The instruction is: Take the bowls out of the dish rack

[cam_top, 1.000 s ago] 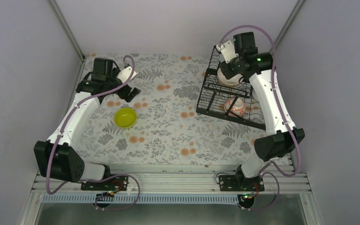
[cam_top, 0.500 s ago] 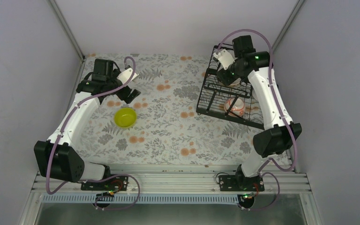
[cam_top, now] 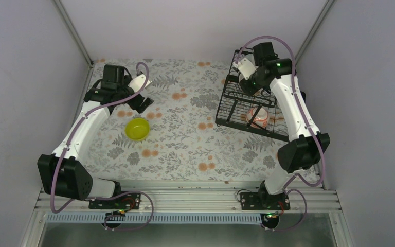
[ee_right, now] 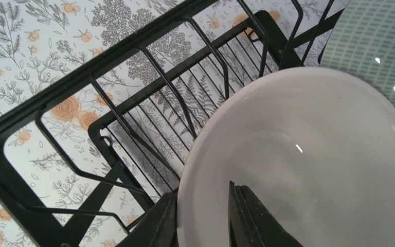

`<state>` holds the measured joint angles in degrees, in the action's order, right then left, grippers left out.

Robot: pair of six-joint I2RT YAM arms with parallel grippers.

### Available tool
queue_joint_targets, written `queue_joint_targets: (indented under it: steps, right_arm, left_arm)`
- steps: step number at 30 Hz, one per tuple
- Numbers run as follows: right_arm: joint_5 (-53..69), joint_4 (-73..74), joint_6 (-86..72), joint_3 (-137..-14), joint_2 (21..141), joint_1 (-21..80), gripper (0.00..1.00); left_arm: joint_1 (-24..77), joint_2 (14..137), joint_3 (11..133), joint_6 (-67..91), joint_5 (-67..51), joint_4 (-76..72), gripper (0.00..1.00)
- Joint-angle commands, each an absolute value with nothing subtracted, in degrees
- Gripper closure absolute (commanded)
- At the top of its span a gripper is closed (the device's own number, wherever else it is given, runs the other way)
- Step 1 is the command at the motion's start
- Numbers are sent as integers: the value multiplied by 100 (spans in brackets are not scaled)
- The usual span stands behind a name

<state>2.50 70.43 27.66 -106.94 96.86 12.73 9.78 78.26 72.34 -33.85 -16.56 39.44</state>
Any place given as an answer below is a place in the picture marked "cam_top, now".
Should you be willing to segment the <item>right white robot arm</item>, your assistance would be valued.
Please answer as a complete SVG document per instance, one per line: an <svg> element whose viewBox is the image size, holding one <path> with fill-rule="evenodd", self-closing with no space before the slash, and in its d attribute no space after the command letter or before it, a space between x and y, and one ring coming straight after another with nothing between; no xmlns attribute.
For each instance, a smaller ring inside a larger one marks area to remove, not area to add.
<svg viewBox="0 0 395 247"><path fill-rule="evenodd" d="M233 60L240 73L240 87L249 96L260 89L269 89L288 129L289 142L277 152L279 166L258 189L259 205L271 209L286 199L286 188L294 178L302 177L301 171L324 161L330 137L321 133L309 114L298 86L294 60L278 58L271 42L255 45L253 57L253 62L240 55Z"/></svg>

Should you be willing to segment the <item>yellow-green bowl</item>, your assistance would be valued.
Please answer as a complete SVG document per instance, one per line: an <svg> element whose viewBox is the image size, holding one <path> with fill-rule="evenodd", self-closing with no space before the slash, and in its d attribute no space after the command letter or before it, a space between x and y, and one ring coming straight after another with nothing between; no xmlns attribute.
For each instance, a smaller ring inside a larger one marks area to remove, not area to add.
<svg viewBox="0 0 395 247"><path fill-rule="evenodd" d="M135 118L126 124L124 132L129 139L140 141L149 135L150 130L150 124L147 120Z"/></svg>

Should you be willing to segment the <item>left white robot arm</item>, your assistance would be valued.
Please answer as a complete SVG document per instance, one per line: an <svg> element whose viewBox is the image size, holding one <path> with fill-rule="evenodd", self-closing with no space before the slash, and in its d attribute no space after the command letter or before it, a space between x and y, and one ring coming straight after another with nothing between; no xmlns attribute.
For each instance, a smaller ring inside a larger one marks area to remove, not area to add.
<svg viewBox="0 0 395 247"><path fill-rule="evenodd" d="M75 200L102 197L109 208L122 203L123 195L116 190L116 183L94 178L84 164L92 141L116 106L128 104L132 110L142 113L153 103L141 95L150 83L148 74L140 70L132 76L124 66L104 66L102 78L86 92L81 112L65 139L51 154L42 154L38 159L47 194Z"/></svg>

